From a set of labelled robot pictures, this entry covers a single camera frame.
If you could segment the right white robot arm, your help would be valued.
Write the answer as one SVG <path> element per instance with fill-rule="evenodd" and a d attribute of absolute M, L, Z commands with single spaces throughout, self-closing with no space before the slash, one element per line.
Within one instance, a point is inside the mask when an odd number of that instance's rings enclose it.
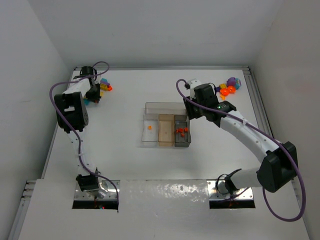
<path fill-rule="evenodd" d="M 190 91 L 183 100 L 188 118 L 205 117 L 238 139 L 260 162 L 258 168 L 239 168 L 227 174 L 218 184 L 221 194 L 233 194 L 248 187 L 262 187 L 275 193 L 297 176 L 293 167 L 298 163 L 297 149 L 291 142 L 272 141 L 254 130 L 234 105 L 218 100 L 210 84 L 192 80 L 184 86 Z"/>

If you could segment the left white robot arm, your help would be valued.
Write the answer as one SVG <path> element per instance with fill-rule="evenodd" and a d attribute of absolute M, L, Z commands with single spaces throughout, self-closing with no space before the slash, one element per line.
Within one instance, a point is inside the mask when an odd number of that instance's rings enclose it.
<path fill-rule="evenodd" d="M 98 169 L 87 158 L 85 148 L 86 126 L 89 124 L 85 100 L 98 103 L 101 98 L 97 74 L 94 67 L 84 66 L 79 75 L 73 78 L 67 90 L 50 96 L 56 110 L 58 125 L 67 134 L 74 148 L 78 168 L 76 181 L 80 190 L 87 193 L 100 189 Z"/>

